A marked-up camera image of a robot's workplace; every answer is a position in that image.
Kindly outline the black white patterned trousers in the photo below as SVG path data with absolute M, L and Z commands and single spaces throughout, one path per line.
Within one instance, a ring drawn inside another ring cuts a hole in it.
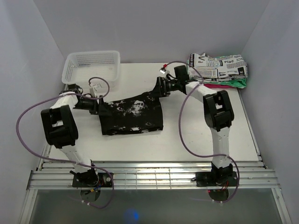
M 159 98 L 149 92 L 116 101 L 105 102 L 109 116 L 99 116 L 103 135 L 126 135 L 162 131 L 163 111 Z

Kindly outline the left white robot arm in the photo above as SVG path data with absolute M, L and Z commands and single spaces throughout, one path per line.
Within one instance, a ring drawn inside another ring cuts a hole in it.
M 108 110 L 103 99 L 95 100 L 93 94 L 81 96 L 83 90 L 72 84 L 60 92 L 60 98 L 49 109 L 41 111 L 43 129 L 47 143 L 63 152 L 67 159 L 74 162 L 74 171 L 70 171 L 81 184 L 93 187 L 99 183 L 99 175 L 94 163 L 76 146 L 78 128 L 72 114 L 73 109 L 87 110 L 92 115 Z

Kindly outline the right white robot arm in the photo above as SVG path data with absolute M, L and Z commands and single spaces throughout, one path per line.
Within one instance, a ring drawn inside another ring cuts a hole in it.
M 234 112 L 227 91 L 215 91 L 194 78 L 190 78 L 185 66 L 174 68 L 176 77 L 157 77 L 153 97 L 167 97 L 172 91 L 180 91 L 188 98 L 202 102 L 204 119 L 212 134 L 213 154 L 211 171 L 197 172 L 192 181 L 198 187 L 236 185 L 237 175 L 233 171 L 229 156 L 229 131 L 234 120 Z

